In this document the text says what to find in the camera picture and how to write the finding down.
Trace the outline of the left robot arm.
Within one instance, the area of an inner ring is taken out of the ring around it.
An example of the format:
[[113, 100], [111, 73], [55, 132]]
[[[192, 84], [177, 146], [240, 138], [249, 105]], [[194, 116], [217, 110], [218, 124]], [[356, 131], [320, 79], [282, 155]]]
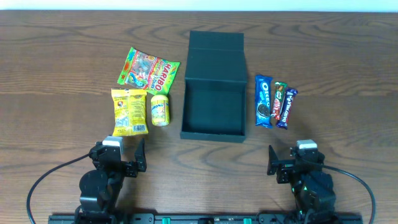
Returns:
[[136, 178], [145, 172], [145, 140], [141, 139], [134, 153], [135, 159], [122, 161], [122, 137], [107, 136], [93, 146], [88, 157], [95, 166], [79, 183], [80, 206], [75, 210], [74, 223], [122, 223], [123, 216], [115, 213], [116, 202], [126, 177]]

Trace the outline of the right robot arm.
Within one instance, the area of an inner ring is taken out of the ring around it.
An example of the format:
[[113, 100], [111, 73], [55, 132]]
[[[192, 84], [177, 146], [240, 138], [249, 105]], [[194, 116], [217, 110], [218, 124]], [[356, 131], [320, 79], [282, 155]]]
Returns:
[[279, 184], [290, 184], [296, 211], [284, 223], [341, 223], [335, 213], [336, 195], [330, 174], [322, 171], [324, 154], [312, 140], [300, 140], [290, 148], [291, 160], [280, 160], [269, 146], [267, 175], [276, 175]]

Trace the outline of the purple Dairy Milk bar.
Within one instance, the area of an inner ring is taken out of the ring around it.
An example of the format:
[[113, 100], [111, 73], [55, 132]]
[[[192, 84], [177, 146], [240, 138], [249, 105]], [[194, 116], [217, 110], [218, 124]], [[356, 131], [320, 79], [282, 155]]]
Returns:
[[280, 114], [280, 119], [277, 121], [278, 128], [288, 129], [289, 116], [291, 112], [292, 103], [298, 91], [294, 88], [288, 88], [285, 93], [284, 104]]

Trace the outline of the blue Oreo cookie pack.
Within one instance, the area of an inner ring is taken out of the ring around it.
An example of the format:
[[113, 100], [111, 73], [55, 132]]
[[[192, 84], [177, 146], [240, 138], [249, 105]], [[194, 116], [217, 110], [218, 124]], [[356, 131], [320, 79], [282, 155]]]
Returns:
[[256, 126], [272, 128], [271, 123], [271, 81], [272, 77], [255, 76]]

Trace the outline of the dark green gift box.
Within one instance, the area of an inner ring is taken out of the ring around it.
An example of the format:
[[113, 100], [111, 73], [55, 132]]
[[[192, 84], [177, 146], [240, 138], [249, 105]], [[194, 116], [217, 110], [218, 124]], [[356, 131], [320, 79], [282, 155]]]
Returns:
[[247, 82], [242, 33], [191, 31], [181, 139], [242, 143]]

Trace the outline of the yellow snack bag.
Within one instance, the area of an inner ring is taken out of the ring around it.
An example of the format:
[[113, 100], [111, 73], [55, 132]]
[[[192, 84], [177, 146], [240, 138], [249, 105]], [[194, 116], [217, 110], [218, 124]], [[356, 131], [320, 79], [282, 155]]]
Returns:
[[114, 103], [113, 136], [136, 136], [147, 134], [145, 90], [112, 89]]

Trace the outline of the red KitKat bar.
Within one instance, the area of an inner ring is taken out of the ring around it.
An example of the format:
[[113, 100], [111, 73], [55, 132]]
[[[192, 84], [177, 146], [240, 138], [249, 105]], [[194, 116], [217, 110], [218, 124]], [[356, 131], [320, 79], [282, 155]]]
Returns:
[[280, 120], [280, 114], [282, 110], [282, 104], [284, 102], [286, 88], [287, 88], [286, 83], [275, 82], [274, 102], [272, 105], [271, 116], [276, 120]]

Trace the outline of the yellow Mentos bottle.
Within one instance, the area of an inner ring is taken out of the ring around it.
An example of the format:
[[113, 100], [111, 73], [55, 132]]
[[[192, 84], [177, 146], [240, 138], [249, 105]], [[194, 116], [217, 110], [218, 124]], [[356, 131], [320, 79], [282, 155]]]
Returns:
[[151, 118], [154, 126], [166, 126], [170, 123], [169, 99], [165, 95], [151, 98]]

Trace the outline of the Haribo sour worms bag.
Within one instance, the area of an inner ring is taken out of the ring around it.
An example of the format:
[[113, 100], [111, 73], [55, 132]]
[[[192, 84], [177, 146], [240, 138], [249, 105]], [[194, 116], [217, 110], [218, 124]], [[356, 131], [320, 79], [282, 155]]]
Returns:
[[179, 66], [180, 62], [148, 55], [131, 47], [117, 83], [131, 85], [152, 95], [168, 95]]

